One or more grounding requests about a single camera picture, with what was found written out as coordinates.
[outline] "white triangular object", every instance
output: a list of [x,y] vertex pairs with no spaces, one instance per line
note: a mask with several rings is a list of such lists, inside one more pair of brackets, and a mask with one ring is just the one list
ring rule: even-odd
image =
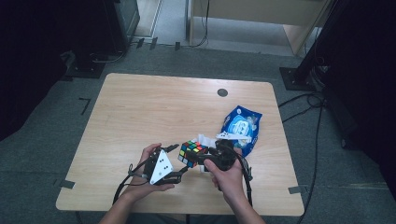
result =
[[251,142],[251,137],[250,136],[245,136],[245,135],[236,134],[236,133],[222,132],[222,133],[217,134],[216,137],[219,138],[219,139],[246,140],[248,143]]
[[164,176],[169,175],[173,171],[173,166],[169,161],[168,156],[164,150],[161,150],[157,163],[155,164],[154,171],[152,172],[149,183],[151,185],[157,183]]

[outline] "blue snack bag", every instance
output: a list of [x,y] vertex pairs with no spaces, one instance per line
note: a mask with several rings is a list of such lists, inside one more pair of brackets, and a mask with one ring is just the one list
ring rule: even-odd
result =
[[221,132],[240,134],[251,138],[251,141],[245,139],[233,140],[233,146],[242,149],[243,157],[246,157],[253,150],[257,142],[261,118],[262,114],[238,105],[224,119]]

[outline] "colorful cube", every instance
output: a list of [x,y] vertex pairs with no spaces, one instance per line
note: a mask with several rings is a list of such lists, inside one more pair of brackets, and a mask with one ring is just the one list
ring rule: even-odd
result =
[[195,153],[204,152],[206,153],[207,147],[201,145],[199,142],[188,141],[181,145],[180,152],[178,154],[178,159],[184,164],[188,165],[190,168],[197,165],[196,161],[191,161],[187,158],[186,151],[193,151]]

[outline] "round hole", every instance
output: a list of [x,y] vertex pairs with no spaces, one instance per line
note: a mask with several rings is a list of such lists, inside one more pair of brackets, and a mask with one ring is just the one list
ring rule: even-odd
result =
[[218,95],[221,96],[221,97],[226,97],[228,95],[228,92],[225,89],[219,89],[218,90]]

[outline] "table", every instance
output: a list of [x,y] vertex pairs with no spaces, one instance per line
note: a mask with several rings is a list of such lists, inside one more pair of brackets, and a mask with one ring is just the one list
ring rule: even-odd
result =
[[[218,95],[218,89],[228,92]],[[69,211],[107,211],[130,163],[142,149],[167,147],[199,133],[215,137],[237,105],[262,113],[259,140],[247,156],[252,167],[253,205],[260,215],[299,216],[304,207],[273,87],[266,82],[109,74],[99,93],[56,206]],[[168,154],[179,170],[179,148]],[[209,174],[190,169],[182,182],[139,201],[133,212],[162,214],[232,214]]]
[[[190,45],[194,17],[205,17],[209,0],[191,0]],[[313,29],[324,24],[332,0],[216,0],[210,1],[209,18],[283,24],[294,54],[298,54]]]

